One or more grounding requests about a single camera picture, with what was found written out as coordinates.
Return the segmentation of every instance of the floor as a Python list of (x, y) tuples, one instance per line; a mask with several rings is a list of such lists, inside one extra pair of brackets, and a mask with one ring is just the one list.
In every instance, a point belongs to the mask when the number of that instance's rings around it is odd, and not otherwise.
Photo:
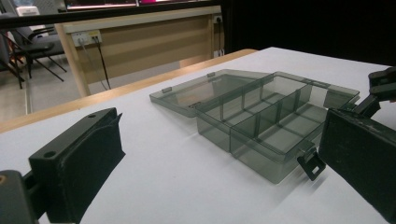
[[(18, 80), (13, 75), (8, 71), (0, 72), (0, 122), (79, 98), (78, 88), (65, 56), (56, 56), (54, 59), (66, 69), (66, 73), (49, 60), (42, 59), (40, 61), (64, 79), (64, 82), (37, 64), (33, 67), (30, 79), (27, 78), (26, 69), (22, 68), (22, 76), (26, 81), (21, 90)], [(111, 78), (109, 82), (111, 88), (116, 88), (178, 68), (179, 62), (169, 63), (126, 76)], [(89, 87), (92, 94), (105, 91), (100, 82), (92, 83)]]

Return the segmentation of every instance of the black chair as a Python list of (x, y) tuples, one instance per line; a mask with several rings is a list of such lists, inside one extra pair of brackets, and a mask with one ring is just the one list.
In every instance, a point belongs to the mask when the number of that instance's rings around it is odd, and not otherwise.
[[(15, 18), (17, 15), (14, 13), (4, 13), (0, 15), (2, 18)], [(41, 63), (39, 58), (49, 58), (53, 63), (58, 65), (65, 72), (66, 70), (56, 63), (50, 56), (64, 54), (64, 49), (58, 35), (45, 35), (44, 33), (51, 31), (51, 29), (39, 29), (32, 31), (29, 27), (18, 27), (14, 29), (9, 29), (14, 36), (15, 42), (13, 42), (14, 47), (16, 47), (17, 54), (25, 54), (26, 62), (28, 65), (29, 77), (32, 77), (32, 63), (33, 61), (42, 65), (45, 69), (50, 71), (53, 75), (63, 81), (58, 75), (52, 72), (46, 65)]]
[(20, 75), (18, 66), (9, 59), (9, 46), (6, 39), (0, 35), (0, 70), (8, 70), (13, 74), (20, 83), (20, 88), (22, 89), (22, 82), (24, 81)]

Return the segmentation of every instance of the white tabletop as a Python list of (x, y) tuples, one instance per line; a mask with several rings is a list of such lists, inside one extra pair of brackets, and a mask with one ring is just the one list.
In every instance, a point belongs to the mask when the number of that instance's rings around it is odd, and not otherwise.
[[(280, 184), (257, 175), (197, 132), (196, 120), (153, 104), (149, 95), (221, 69), (283, 71), (361, 91), (384, 65), (269, 48), (135, 91), (98, 105), (0, 134), (0, 170), (23, 175), (27, 158), (82, 117), (116, 107), (123, 113), (124, 159), (81, 223), (386, 223), (330, 167), (312, 182), (298, 167)], [(374, 119), (396, 129), (396, 104)], [(40, 223), (48, 223), (43, 216)]]

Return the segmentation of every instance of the transparent plastic box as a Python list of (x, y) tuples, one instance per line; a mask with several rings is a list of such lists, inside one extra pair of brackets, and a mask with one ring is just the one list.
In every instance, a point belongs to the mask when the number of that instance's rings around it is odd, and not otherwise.
[[(173, 93), (153, 93), (151, 101), (196, 116), (199, 134), (275, 184), (299, 158), (310, 160), (316, 153), (327, 108), (347, 108), (359, 99), (358, 91), (304, 77), (245, 73), (221, 70), (219, 80), (197, 78)], [(180, 105), (185, 96), (198, 101)]]

